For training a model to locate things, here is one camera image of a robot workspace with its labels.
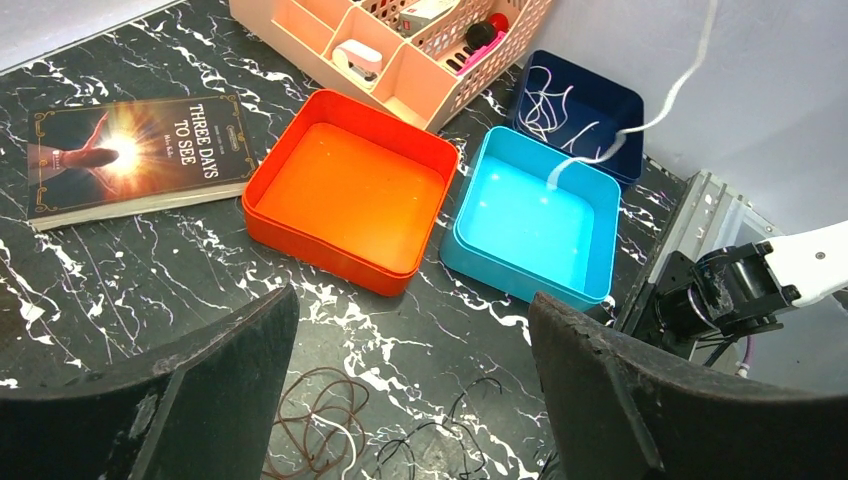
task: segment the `red object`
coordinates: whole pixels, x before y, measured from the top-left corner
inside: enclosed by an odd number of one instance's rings
[[[509,19],[503,13],[493,13],[489,17],[489,23],[495,27],[495,30],[506,33],[509,31]]]
[[[242,196],[254,240],[385,296],[415,276],[459,163],[447,141],[312,94]]]

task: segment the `pink basket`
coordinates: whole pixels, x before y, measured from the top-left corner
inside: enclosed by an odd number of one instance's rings
[[[437,132],[527,50],[551,0],[459,0],[410,38],[397,33],[400,11],[417,0],[230,0],[233,17],[325,88]],[[506,37],[462,75],[447,65],[466,29],[492,13],[507,16]],[[338,68],[333,50],[354,39],[382,54],[372,85]]]

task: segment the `black marble surface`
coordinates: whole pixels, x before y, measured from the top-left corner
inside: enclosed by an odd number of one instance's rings
[[[373,477],[380,445],[443,418],[462,387],[481,376],[504,388],[498,395],[475,387],[459,407],[457,418],[471,426],[482,450],[472,457],[487,461],[476,478],[536,478],[553,443],[528,344],[527,304],[446,270],[437,250],[468,157],[502,122],[516,72],[499,78],[441,133],[463,153],[460,175],[420,272],[397,298],[253,242],[236,199],[47,233],[27,223],[31,109],[226,89],[249,111],[255,150],[268,151],[319,85],[247,34],[225,1],[179,4],[0,77],[0,388],[65,383],[291,282],[302,322],[287,383],[326,365],[371,389],[359,415],[369,451],[354,470],[362,473],[348,478]],[[651,164],[624,195],[607,308],[623,302],[683,189]],[[307,401],[309,393],[299,395]],[[446,438],[436,430],[414,438],[419,478],[463,471],[461,449]],[[299,460],[280,432],[271,449],[280,468]],[[393,459],[384,475],[407,478],[408,470]]]

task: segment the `pink marker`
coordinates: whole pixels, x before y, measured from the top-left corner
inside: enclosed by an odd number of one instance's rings
[[[470,57],[468,57],[468,61],[465,62],[465,66],[463,66],[459,69],[458,72],[456,72],[456,76],[460,76],[467,72],[469,69],[471,69],[471,67],[473,67],[477,62],[482,60],[483,57],[488,55],[489,52],[494,50],[495,47],[497,47],[501,43],[501,41],[503,41],[504,37],[506,37],[506,32],[498,32],[498,36],[496,36],[495,39],[492,40],[492,43],[480,48],[479,50],[474,52]]]

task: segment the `hand illustration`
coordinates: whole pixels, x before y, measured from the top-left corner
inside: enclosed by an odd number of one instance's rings
[[[109,113],[104,113],[94,127],[91,137],[82,148],[77,150],[65,150],[56,152],[59,155],[59,163],[65,168],[98,168],[105,167],[118,159],[120,154],[111,148],[99,148],[94,145],[100,140],[100,134]]]

